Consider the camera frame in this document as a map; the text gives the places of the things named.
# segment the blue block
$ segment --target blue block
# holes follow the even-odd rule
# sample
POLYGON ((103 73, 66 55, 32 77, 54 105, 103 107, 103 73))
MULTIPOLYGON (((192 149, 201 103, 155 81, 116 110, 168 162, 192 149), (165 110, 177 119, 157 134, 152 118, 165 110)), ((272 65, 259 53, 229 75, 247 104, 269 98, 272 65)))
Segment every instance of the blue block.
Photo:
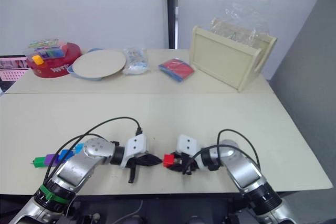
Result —
POLYGON ((80 153, 80 151, 82 150, 83 146, 84 146, 84 144, 77 144, 75 146, 75 154, 80 153))
MULTIPOLYGON (((59 161, 65 156, 67 151, 68 151, 67 149, 64 149, 64 150, 61 151, 61 154, 59 154, 59 158, 58 158, 59 161)), ((71 158, 73 156, 73 154, 74 154, 73 151, 71 151, 68 154, 68 156, 65 158, 65 161, 68 160, 69 158, 71 158)))

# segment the red round container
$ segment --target red round container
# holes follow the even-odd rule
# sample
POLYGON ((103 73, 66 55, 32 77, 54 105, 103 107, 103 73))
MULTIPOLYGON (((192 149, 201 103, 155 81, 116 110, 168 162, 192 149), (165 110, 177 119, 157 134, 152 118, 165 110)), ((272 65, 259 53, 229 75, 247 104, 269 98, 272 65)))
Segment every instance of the red round container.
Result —
POLYGON ((82 55, 79 46, 74 43, 67 43, 67 53, 59 59, 44 60, 41 65, 36 65, 35 62, 27 60, 27 64, 33 70, 34 74, 42 78, 54 78, 65 76, 69 72, 68 67, 82 55))

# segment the white plate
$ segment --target white plate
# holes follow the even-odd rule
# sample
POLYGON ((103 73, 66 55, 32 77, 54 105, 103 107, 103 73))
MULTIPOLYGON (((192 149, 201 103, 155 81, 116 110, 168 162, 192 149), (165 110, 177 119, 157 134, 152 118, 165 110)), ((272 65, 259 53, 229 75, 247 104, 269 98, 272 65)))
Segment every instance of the white plate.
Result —
POLYGON ((126 63, 125 55, 117 50, 98 50, 79 57, 73 71, 85 78, 101 78, 120 71, 126 63))

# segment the green block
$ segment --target green block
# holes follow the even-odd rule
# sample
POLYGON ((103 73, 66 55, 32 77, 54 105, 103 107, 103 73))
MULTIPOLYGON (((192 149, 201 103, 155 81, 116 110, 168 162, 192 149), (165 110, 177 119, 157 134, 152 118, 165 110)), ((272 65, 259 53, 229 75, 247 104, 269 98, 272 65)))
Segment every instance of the green block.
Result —
POLYGON ((46 159, 46 157, 35 157, 34 161, 33 161, 33 165, 35 168, 37 167, 46 167, 46 165, 44 164, 44 160, 46 159))

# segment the gray wall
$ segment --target gray wall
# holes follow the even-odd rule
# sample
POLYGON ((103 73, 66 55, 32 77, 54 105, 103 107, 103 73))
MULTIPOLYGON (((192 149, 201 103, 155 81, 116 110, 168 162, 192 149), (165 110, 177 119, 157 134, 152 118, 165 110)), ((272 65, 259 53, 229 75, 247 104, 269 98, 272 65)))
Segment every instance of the gray wall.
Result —
MULTIPOLYGON (((270 84, 336 186, 336 0, 317 1, 270 84)), ((304 222, 336 218, 335 188, 287 199, 304 222)))

